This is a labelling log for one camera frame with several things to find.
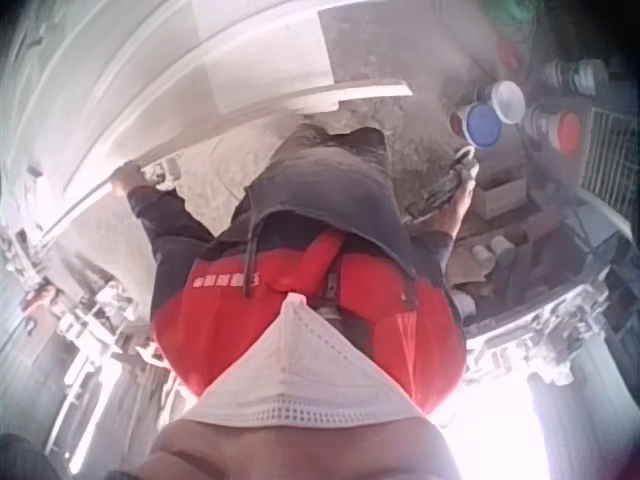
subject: debris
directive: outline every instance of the debris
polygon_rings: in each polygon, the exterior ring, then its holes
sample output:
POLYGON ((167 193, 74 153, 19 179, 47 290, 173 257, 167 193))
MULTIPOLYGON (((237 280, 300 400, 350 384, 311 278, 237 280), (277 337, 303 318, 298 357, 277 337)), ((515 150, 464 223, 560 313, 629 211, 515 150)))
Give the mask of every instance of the debris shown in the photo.
POLYGON ((453 286, 461 283, 484 282, 485 280, 486 278, 471 252, 466 248, 454 248, 447 265, 447 284, 453 286))

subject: can lid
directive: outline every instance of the can lid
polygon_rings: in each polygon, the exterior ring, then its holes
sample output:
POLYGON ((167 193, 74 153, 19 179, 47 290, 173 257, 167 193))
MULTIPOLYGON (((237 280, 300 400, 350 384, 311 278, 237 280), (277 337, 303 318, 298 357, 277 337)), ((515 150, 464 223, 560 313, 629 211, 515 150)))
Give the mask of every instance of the can lid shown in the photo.
POLYGON ((489 148, 496 144, 502 131, 502 122, 496 111, 489 105, 474 106, 467 116, 466 130, 469 140, 479 148, 489 148))
POLYGON ((558 150, 564 155, 572 155, 580 148, 582 123, 578 115, 565 112, 558 122, 558 150))

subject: hand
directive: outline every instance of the hand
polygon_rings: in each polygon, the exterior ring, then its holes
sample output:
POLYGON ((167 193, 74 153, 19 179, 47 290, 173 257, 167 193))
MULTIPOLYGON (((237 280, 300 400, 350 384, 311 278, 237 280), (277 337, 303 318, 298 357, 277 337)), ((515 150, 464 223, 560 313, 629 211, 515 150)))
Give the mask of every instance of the hand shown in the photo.
POLYGON ((433 217, 432 230, 438 230, 451 235, 454 239, 458 235, 462 219, 464 218, 473 197, 475 180, 464 179, 464 183, 458 189, 451 201, 433 217))
POLYGON ((140 166, 134 162, 127 162, 114 170, 109 177, 111 189, 119 197, 125 196, 131 190, 144 185, 150 185, 140 166))

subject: red jacket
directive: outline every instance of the red jacket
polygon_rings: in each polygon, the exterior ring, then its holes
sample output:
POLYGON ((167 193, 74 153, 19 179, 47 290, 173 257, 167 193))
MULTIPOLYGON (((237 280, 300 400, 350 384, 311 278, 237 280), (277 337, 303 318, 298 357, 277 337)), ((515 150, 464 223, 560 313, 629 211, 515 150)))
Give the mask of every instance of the red jacket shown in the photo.
POLYGON ((311 179, 307 170, 267 171, 268 181, 248 192, 259 208, 241 202, 218 238, 175 192, 129 194, 158 264, 151 317, 160 348, 199 395, 275 320, 287 293, 301 293, 312 307, 330 302, 345 321, 355 318, 365 346, 345 337, 431 411, 465 364, 441 290, 451 237, 432 232, 428 242, 411 242, 388 194, 363 182, 360 167, 321 182, 318 169, 311 179), (321 194, 300 188, 313 182, 321 194))

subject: face mask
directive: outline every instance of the face mask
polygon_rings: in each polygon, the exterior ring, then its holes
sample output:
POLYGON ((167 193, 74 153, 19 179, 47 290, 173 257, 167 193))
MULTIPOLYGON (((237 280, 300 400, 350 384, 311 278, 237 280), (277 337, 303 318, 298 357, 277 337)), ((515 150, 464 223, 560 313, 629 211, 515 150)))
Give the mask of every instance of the face mask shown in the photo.
POLYGON ((262 337, 183 418, 229 427, 348 428, 423 416, 305 297, 289 294, 262 337))

